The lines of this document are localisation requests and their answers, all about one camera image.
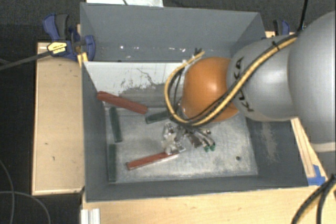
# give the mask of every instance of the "blue clamp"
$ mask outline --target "blue clamp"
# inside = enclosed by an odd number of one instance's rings
[[[82,52],[83,46],[86,45],[86,53],[88,54],[88,60],[93,61],[96,53],[96,43],[93,39],[93,36],[85,36],[84,40],[81,41],[79,33],[73,27],[67,27],[67,14],[49,14],[43,20],[43,28],[45,32],[51,37],[53,42],[61,41],[63,44],[66,44],[66,47],[56,54],[52,51],[50,54],[54,57],[65,57],[72,61],[77,61],[77,52],[76,47],[80,47]]]

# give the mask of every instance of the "yellow cable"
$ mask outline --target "yellow cable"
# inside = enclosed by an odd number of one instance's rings
[[[222,103],[211,113],[209,114],[206,118],[193,123],[192,126],[199,126],[202,125],[203,123],[206,123],[208,120],[211,120],[215,115],[221,113],[221,110],[233,99],[233,97],[237,94],[237,92],[240,90],[240,88],[243,86],[243,84],[246,82],[246,80],[252,75],[252,73],[262,64],[264,63],[268,58],[270,58],[271,56],[273,56],[275,53],[277,53],[278,51],[286,48],[288,45],[292,44],[297,38],[293,37],[281,44],[279,44],[278,46],[275,46],[272,50],[270,50],[269,52],[265,53],[264,55],[262,55],[261,57],[259,57],[256,61],[254,61],[252,63],[252,65],[249,67],[249,69],[245,72],[245,74],[241,77],[241,79],[237,82],[237,84],[234,86],[234,88],[232,89],[232,91],[229,93],[229,95],[222,101]],[[193,62],[194,60],[196,60],[196,57],[191,58],[187,63],[184,63],[183,65],[181,65],[180,67],[176,68],[173,73],[169,76],[169,78],[167,79],[167,82],[165,84],[165,89],[164,89],[164,96],[165,96],[165,101],[168,107],[169,112],[171,113],[171,115],[179,122],[181,123],[189,123],[188,120],[184,120],[181,117],[179,117],[176,112],[174,111],[174,109],[172,108],[172,105],[170,103],[169,100],[169,96],[168,96],[168,86],[169,83],[172,79],[172,77],[179,72],[182,68],[184,68],[187,64]]]
[[[171,79],[183,68],[185,68],[187,65],[190,65],[192,62],[196,61],[197,59],[199,59],[200,57],[203,56],[205,52],[202,51],[200,52],[199,54],[197,54],[195,57],[193,58],[190,58],[187,62],[183,63],[181,66],[177,67],[171,74],[170,76],[168,77],[167,81],[166,81],[166,84],[164,86],[164,98],[165,98],[165,101],[166,101],[166,104],[167,104],[167,107],[168,107],[168,110],[169,112],[172,114],[172,116],[178,120],[179,122],[181,123],[188,123],[188,121],[182,119],[181,117],[179,117],[176,112],[174,111],[173,107],[172,107],[172,104],[170,103],[170,100],[169,100],[169,95],[168,95],[168,88],[169,88],[169,83],[171,81]]]

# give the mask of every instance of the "scratched surface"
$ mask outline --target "scratched surface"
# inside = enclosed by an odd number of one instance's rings
[[[97,91],[106,91],[140,102],[149,112],[165,109],[163,87],[171,72],[181,63],[119,63],[86,62]],[[181,96],[179,87],[177,98]],[[107,145],[113,144],[113,132],[106,106]],[[194,149],[189,140],[183,141],[186,151],[177,158],[141,167],[126,169],[126,162],[157,154],[161,145],[164,124],[167,121],[146,124],[145,115],[117,109],[122,142],[117,143],[117,183],[257,175],[253,147],[245,117],[238,114],[211,127],[216,150],[206,153]]]
[[[206,153],[202,148],[193,148],[185,139],[183,146],[187,150],[178,157],[131,171],[126,162],[163,152],[162,132],[169,120],[146,124],[144,115],[125,109],[118,109],[118,114],[122,142],[117,143],[117,183],[258,174],[249,131],[241,114],[211,128],[215,151]],[[106,123],[107,141],[114,143],[108,111]]]

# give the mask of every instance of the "black floor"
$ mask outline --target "black floor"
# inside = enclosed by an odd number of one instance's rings
[[[0,58],[19,60],[35,53],[39,40],[47,39],[41,20],[50,13],[67,13],[70,24],[79,23],[79,2],[84,0],[0,0]],[[183,6],[260,12],[266,30],[275,18],[299,26],[303,0],[163,0],[164,6]],[[335,10],[335,0],[310,0],[306,23]],[[33,63],[0,72],[0,159],[16,191],[30,192],[34,129]],[[10,190],[0,169],[0,191]],[[52,223],[77,223],[79,196],[43,197]],[[9,223],[11,196],[0,194],[0,223]],[[16,197],[14,223],[47,223],[44,211],[27,198]]]

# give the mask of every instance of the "dark green bar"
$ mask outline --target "dark green bar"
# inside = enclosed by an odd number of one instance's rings
[[[152,114],[146,117],[146,123],[151,124],[154,122],[163,121],[168,119],[169,116],[170,114],[167,110],[160,113]]]
[[[117,181],[117,147],[115,144],[109,145],[108,151],[108,176],[109,182],[116,182]]]
[[[110,120],[111,120],[111,125],[112,125],[112,132],[114,136],[114,141],[116,143],[122,141],[122,136],[121,136],[121,130],[120,130],[120,124],[119,124],[119,116],[117,109],[113,106],[110,108]]]

